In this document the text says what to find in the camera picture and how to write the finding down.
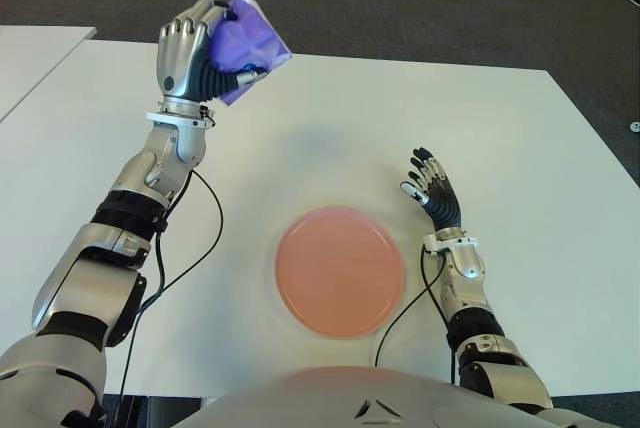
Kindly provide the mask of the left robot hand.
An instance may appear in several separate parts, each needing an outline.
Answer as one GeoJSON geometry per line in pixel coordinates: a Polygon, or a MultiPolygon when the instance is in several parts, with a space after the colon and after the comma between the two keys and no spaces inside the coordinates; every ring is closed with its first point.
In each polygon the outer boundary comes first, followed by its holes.
{"type": "Polygon", "coordinates": [[[213,66],[210,46],[215,30],[221,22],[236,19],[228,3],[198,0],[161,28],[156,73],[166,101],[204,103],[266,76],[262,67],[229,72],[213,66]]]}

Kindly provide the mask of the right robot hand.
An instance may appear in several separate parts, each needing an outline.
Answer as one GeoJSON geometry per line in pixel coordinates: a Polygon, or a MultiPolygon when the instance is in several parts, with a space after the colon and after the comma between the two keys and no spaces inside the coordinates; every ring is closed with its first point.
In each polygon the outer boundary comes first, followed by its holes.
{"type": "Polygon", "coordinates": [[[401,190],[416,201],[431,219],[436,231],[461,227],[461,209],[449,177],[434,155],[423,147],[415,148],[408,172],[409,181],[401,190]]]}

